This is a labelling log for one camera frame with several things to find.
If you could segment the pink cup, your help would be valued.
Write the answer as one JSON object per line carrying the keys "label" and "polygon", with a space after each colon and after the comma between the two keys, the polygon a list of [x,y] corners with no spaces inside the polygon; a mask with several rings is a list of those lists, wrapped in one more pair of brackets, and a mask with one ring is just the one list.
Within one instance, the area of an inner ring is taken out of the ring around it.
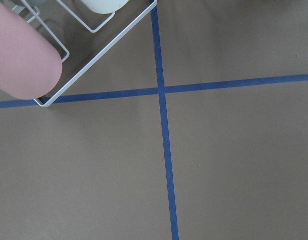
{"label": "pink cup", "polygon": [[50,92],[61,74],[58,51],[0,2],[0,90],[18,99],[36,99]]}

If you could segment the white cup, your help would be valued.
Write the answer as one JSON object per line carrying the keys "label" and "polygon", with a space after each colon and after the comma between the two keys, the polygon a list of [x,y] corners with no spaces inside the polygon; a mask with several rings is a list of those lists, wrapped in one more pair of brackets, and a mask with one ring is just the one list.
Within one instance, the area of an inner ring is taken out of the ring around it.
{"label": "white cup", "polygon": [[81,0],[81,2],[95,13],[109,14],[124,7],[128,0]]}

